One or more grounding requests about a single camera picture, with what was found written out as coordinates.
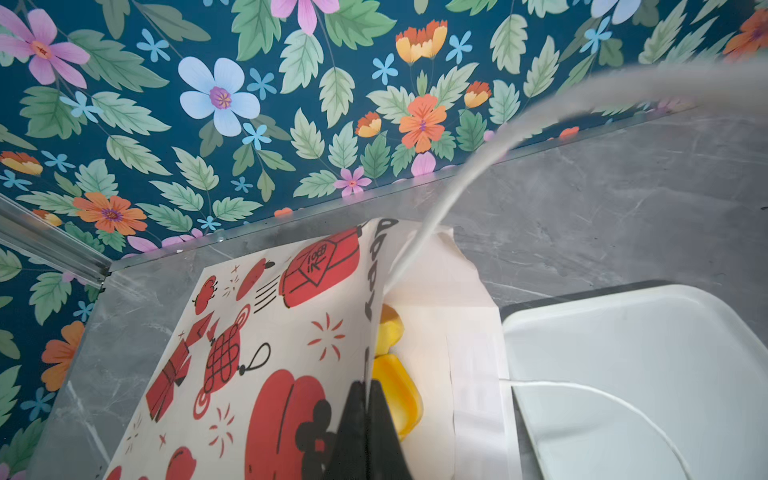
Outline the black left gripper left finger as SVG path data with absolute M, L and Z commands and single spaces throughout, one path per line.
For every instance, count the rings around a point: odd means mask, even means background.
M 351 384 L 323 479 L 367 479 L 365 384 Z

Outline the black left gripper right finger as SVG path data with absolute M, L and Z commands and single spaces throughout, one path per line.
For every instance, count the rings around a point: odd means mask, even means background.
M 412 479 L 383 387 L 377 380 L 371 381 L 367 403 L 367 478 Z

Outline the round yellow striped fake bun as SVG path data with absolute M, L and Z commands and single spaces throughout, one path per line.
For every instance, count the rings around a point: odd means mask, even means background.
M 407 369 L 393 352 L 405 333 L 400 315 L 384 304 L 377 330 L 373 379 L 382 387 L 398 435 L 403 441 L 421 422 L 423 400 Z

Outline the red printed white paper bag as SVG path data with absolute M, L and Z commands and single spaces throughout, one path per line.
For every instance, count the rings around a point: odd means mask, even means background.
M 414 222 L 376 218 L 206 268 L 112 459 L 109 479 L 318 479 L 350 386 L 369 385 L 384 304 L 423 417 L 415 479 L 518 479 L 498 307 L 441 227 L 389 285 Z

